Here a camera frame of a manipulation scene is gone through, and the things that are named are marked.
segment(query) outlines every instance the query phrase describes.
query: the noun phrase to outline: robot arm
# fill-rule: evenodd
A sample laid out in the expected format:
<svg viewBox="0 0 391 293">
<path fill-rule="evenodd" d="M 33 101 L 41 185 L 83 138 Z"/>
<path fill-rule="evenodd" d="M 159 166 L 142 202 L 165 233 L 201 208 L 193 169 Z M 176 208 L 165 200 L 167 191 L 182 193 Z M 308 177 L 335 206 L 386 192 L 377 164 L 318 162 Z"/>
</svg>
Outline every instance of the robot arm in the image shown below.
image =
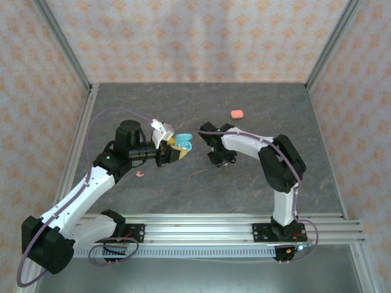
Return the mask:
<svg viewBox="0 0 391 293">
<path fill-rule="evenodd" d="M 155 129 L 152 140 L 146 141 L 139 122 L 125 120 L 115 133 L 115 140 L 108 143 L 104 151 L 93 162 L 88 182 L 85 176 L 57 205 L 39 219 L 28 217 L 22 224 L 22 252 L 26 250 L 37 231 L 55 215 L 55 219 L 39 235 L 28 258 L 51 273 L 59 273 L 72 259 L 75 251 L 106 237 L 122 236 L 125 218 L 107 210 L 95 220 L 76 226 L 98 198 L 112 188 L 129 170 L 133 162 L 155 159 L 158 167 L 183 158 L 187 151 L 167 145 L 174 131 L 171 125 L 153 120 Z M 71 203 L 70 200 L 83 191 Z"/>
<path fill-rule="evenodd" d="M 292 213 L 294 190 L 298 182 L 287 164 L 278 156 L 277 152 L 270 147 L 274 144 L 288 158 L 295 171 L 302 179 L 306 166 L 300 155 L 287 136 L 279 135 L 276 138 L 263 137 L 244 132 L 233 125 L 225 124 L 216 128 L 210 122 L 200 128 L 200 136 L 212 147 L 208 157 L 212 163 L 220 167 L 227 163 L 234 163 L 237 152 L 246 154 L 261 162 L 267 182 L 274 190 L 274 211 L 272 223 L 280 234 L 286 234 L 295 223 Z M 221 135 L 206 134 L 203 132 L 221 132 Z"/>
</svg>

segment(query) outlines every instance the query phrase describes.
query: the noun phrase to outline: wallpaper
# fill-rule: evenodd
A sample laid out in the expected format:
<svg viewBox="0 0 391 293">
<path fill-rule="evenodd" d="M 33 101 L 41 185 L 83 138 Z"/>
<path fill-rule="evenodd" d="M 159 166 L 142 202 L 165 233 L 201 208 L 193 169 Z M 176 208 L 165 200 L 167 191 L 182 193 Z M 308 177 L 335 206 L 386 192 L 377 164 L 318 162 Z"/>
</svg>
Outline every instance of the wallpaper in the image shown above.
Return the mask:
<svg viewBox="0 0 391 293">
<path fill-rule="evenodd" d="M 21 224 L 51 206 L 86 94 L 33 1 L 0 1 L 0 19 L 0 291 L 10 293 Z"/>
<path fill-rule="evenodd" d="M 90 82 L 306 82 L 348 0 L 48 0 Z"/>
<path fill-rule="evenodd" d="M 349 217 L 391 291 L 391 5 L 364 0 L 312 92 Z"/>
</svg>

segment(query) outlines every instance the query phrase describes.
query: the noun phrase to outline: pink eraser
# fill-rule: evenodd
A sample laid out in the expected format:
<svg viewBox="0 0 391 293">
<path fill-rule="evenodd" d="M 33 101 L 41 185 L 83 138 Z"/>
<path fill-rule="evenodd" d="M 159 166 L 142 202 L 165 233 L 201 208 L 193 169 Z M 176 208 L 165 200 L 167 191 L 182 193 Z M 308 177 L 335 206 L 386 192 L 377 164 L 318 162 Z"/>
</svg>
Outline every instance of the pink eraser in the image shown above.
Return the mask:
<svg viewBox="0 0 391 293">
<path fill-rule="evenodd" d="M 231 117 L 232 119 L 242 119 L 243 118 L 243 111 L 242 110 L 233 110 L 231 111 Z"/>
</svg>

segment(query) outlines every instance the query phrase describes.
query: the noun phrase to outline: blue object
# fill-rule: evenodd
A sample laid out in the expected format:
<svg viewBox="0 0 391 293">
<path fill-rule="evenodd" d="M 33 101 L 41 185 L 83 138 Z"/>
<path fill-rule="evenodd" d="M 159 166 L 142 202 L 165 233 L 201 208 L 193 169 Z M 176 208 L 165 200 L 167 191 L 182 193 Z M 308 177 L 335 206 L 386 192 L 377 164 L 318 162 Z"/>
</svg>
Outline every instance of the blue object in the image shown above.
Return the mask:
<svg viewBox="0 0 391 293">
<path fill-rule="evenodd" d="M 191 151 L 193 145 L 190 140 L 193 136 L 190 133 L 181 133 L 175 136 L 175 145 L 180 148 L 184 148 L 186 151 Z"/>
</svg>

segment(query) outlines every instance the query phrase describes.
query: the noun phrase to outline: yellow object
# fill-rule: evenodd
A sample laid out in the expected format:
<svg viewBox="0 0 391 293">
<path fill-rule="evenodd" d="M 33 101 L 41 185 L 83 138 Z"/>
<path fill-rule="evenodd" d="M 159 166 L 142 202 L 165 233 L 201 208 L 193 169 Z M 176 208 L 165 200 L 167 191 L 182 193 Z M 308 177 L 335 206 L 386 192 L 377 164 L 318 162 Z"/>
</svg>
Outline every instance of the yellow object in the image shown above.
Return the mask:
<svg viewBox="0 0 391 293">
<path fill-rule="evenodd" d="M 167 142 L 167 145 L 175 145 L 175 138 L 171 137 L 170 140 Z"/>
<path fill-rule="evenodd" d="M 176 146 L 176 145 L 172 145 L 171 147 L 173 149 L 178 150 L 178 151 L 181 152 L 180 155 L 179 155 L 179 159 L 178 160 L 180 160 L 181 158 L 183 158 L 185 155 L 188 154 L 188 151 L 186 151 L 184 148 L 180 148 L 179 146 Z"/>
</svg>

